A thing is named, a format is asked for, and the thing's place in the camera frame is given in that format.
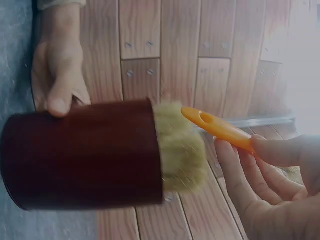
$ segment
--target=sleeve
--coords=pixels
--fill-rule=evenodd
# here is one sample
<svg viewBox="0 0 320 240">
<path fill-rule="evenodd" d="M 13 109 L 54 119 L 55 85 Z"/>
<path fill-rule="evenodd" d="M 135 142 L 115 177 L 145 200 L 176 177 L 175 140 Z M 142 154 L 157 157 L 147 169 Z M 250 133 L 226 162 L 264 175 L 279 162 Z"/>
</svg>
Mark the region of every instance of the sleeve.
<svg viewBox="0 0 320 240">
<path fill-rule="evenodd" d="M 57 6 L 57 5 L 78 3 L 84 6 L 87 3 L 87 0 L 37 0 L 37 1 L 38 1 L 37 6 L 40 11 L 48 9 L 52 6 Z"/>
</svg>

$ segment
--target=fingers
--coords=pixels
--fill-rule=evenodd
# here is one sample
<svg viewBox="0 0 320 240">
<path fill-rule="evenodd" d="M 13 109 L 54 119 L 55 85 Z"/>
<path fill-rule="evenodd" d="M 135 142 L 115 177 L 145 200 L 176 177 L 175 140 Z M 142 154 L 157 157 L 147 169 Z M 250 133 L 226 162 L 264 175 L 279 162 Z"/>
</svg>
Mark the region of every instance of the fingers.
<svg viewBox="0 0 320 240">
<path fill-rule="evenodd" d="M 247 217 L 250 217 L 253 212 L 249 208 L 256 204 L 258 198 L 242 170 L 239 155 L 226 141 L 217 139 L 214 145 L 224 174 L 227 192 L 240 217 L 247 214 Z"/>
<path fill-rule="evenodd" d="M 239 149 L 239 157 L 245 177 L 251 185 L 253 191 L 262 200 L 267 201 L 271 205 L 278 205 L 282 203 L 283 199 L 268 186 L 257 165 L 255 157 L 241 149 Z"/>
<path fill-rule="evenodd" d="M 73 87 L 72 95 L 76 97 L 76 104 L 79 106 L 91 104 L 90 95 L 82 75 L 81 78 L 77 80 L 76 85 Z"/>
<path fill-rule="evenodd" d="M 72 104 L 72 89 L 81 69 L 71 62 L 62 61 L 57 68 L 55 83 L 47 99 L 48 111 L 57 118 L 68 114 Z"/>
<path fill-rule="evenodd" d="M 256 158 L 256 163 L 270 189 L 283 200 L 292 201 L 297 193 L 305 189 L 304 186 L 289 180 L 278 168 L 262 161 L 258 157 Z"/>
<path fill-rule="evenodd" d="M 260 136 L 252 137 L 256 154 L 266 163 L 278 167 L 298 166 L 303 146 L 301 137 L 291 140 L 265 140 Z"/>
</svg>

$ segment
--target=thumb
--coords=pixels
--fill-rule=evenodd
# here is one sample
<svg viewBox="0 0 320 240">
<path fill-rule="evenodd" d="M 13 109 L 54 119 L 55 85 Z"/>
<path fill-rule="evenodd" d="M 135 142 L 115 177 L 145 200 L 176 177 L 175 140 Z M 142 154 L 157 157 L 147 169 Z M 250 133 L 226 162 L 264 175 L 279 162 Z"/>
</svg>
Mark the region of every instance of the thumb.
<svg viewBox="0 0 320 240">
<path fill-rule="evenodd" d="M 299 166 L 301 149 L 305 145 L 301 136 L 290 140 L 266 140 L 254 135 L 251 143 L 264 162 L 277 167 Z"/>
<path fill-rule="evenodd" d="M 71 65 L 61 65 L 57 68 L 54 85 L 47 99 L 48 111 L 57 118 L 62 118 L 70 111 L 72 104 L 72 88 L 79 72 Z"/>
</svg>

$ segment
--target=hole in orange tool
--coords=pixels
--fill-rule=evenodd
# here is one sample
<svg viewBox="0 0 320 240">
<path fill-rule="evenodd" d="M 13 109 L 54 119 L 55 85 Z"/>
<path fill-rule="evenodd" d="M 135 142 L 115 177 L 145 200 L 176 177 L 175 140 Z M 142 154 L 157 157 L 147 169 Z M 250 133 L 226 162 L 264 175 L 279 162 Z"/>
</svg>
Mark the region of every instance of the hole in orange tool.
<svg viewBox="0 0 320 240">
<path fill-rule="evenodd" d="M 214 122 L 214 118 L 206 112 L 200 112 L 200 118 L 207 124 Z"/>
</svg>

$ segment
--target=fingernail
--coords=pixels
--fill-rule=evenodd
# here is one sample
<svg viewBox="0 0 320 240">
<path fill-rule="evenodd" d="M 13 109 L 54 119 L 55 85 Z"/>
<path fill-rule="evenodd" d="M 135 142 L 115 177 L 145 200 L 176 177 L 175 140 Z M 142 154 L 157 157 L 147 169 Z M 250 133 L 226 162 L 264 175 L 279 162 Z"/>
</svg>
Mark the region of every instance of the fingernail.
<svg viewBox="0 0 320 240">
<path fill-rule="evenodd" d="M 255 139 L 258 139 L 258 140 L 266 140 L 263 136 L 260 136 L 258 134 L 255 134 L 252 137 L 255 138 Z"/>
<path fill-rule="evenodd" d="M 57 99 L 57 100 L 52 101 L 51 108 L 54 109 L 55 111 L 63 113 L 63 114 L 67 111 L 66 103 L 62 99 Z"/>
</svg>

